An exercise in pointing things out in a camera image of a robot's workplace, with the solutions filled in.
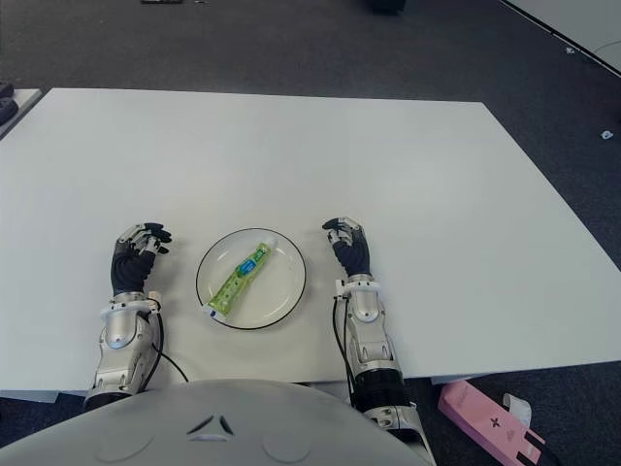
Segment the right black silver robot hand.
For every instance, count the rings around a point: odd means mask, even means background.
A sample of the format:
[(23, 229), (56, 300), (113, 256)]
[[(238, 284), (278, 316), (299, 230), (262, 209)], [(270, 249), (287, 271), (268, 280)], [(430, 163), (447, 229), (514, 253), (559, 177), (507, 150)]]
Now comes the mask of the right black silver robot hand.
[(363, 227), (343, 216), (327, 220), (322, 229), (333, 252), (349, 277), (371, 275), (370, 251)]

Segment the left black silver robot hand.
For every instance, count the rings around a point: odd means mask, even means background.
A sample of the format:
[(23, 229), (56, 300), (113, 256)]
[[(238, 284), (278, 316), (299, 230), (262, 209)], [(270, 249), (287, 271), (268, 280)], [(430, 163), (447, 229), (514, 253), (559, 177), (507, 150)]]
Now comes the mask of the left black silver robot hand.
[(145, 282), (158, 254), (166, 254), (172, 234), (160, 223), (147, 222), (130, 226), (115, 241), (111, 263), (114, 296), (144, 292)]

